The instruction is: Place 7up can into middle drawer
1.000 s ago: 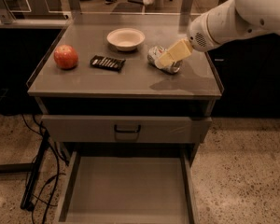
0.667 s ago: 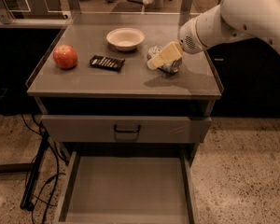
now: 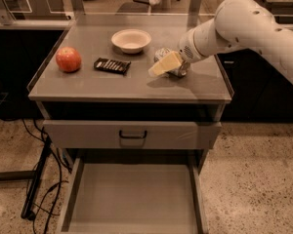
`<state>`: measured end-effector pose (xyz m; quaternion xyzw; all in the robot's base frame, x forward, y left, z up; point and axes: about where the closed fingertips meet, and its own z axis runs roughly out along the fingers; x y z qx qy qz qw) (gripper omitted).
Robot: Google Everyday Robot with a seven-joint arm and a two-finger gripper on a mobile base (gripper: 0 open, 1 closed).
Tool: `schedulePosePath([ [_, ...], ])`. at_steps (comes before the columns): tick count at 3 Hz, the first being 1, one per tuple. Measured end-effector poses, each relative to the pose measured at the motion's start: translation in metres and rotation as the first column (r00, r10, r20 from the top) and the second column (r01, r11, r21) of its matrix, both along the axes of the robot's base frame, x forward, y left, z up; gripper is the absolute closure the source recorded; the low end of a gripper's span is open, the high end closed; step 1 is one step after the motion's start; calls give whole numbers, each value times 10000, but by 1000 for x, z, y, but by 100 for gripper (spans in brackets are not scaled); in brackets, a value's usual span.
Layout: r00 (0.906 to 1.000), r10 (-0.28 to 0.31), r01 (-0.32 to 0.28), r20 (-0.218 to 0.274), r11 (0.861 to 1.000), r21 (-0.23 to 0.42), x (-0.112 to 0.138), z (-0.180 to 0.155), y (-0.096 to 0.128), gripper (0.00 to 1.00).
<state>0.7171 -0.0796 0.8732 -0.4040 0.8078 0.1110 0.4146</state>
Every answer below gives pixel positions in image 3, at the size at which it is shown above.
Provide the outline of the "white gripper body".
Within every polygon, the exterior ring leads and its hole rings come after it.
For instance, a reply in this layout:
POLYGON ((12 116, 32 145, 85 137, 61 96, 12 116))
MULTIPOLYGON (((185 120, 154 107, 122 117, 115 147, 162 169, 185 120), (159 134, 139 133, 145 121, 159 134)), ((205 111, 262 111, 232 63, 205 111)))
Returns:
POLYGON ((194 28, 185 33, 179 43, 179 53, 182 58, 189 63, 195 63, 207 58, 204 52, 205 36, 199 28, 194 28))

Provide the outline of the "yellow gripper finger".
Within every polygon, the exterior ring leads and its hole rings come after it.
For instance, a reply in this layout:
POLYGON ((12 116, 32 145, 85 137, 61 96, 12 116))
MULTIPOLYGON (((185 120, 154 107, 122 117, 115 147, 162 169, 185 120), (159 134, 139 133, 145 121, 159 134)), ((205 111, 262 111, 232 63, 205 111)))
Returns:
POLYGON ((151 77, 160 76, 166 72, 179 68, 183 64, 183 59, 178 52, 175 51, 157 51, 155 53, 157 61, 148 70, 151 77))

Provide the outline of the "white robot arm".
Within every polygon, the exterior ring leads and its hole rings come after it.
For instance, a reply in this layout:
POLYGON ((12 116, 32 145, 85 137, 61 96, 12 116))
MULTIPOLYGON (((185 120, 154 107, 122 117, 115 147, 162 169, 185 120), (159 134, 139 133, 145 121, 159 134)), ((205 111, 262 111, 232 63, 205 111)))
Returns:
POLYGON ((224 0, 212 19, 183 34, 178 50, 156 62, 148 74, 156 77, 185 61, 195 63, 242 49, 260 55, 293 85, 293 31, 254 0, 224 0))

